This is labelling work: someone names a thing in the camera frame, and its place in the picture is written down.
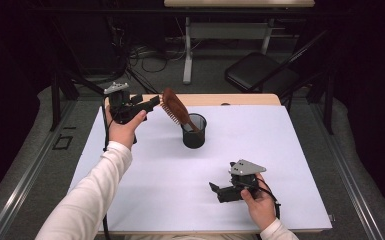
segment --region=black cup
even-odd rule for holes
[[[199,148],[205,143],[205,128],[207,127],[207,120],[197,113],[190,113],[191,122],[196,126],[194,128],[190,124],[181,124],[183,132],[183,143],[188,148]]]

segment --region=chair seat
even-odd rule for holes
[[[279,65],[280,63],[270,57],[260,52],[253,52],[227,68],[225,79],[242,92],[249,92],[254,84],[267,77]],[[262,86],[253,92],[274,93],[280,96],[298,79],[297,73],[286,68],[263,82]]]

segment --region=hand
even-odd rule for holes
[[[256,173],[255,176],[264,181],[260,173]],[[258,181],[258,185],[270,191],[263,182]],[[241,196],[248,205],[249,215],[261,231],[274,222],[276,219],[274,202],[269,194],[261,191],[260,196],[254,199],[251,193],[247,189],[244,189],[241,191]]]
[[[135,139],[135,130],[145,119],[146,111],[140,111],[132,120],[126,124],[118,124],[113,121],[109,109],[109,106],[105,108],[107,124],[109,125],[109,140],[121,143],[131,150],[133,141]]]

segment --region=hairbrush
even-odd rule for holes
[[[185,105],[183,105],[171,88],[164,89],[160,105],[176,124],[188,124],[194,132],[200,131],[199,128],[193,124]]]

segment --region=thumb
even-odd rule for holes
[[[247,189],[241,191],[241,197],[246,202],[248,207],[250,207],[255,202],[254,198],[251,196],[251,193]]]
[[[141,110],[138,114],[136,114],[136,116],[132,120],[130,120],[126,124],[126,126],[129,126],[129,128],[131,128],[134,131],[139,126],[139,124],[143,122],[145,117],[146,117],[146,111]]]

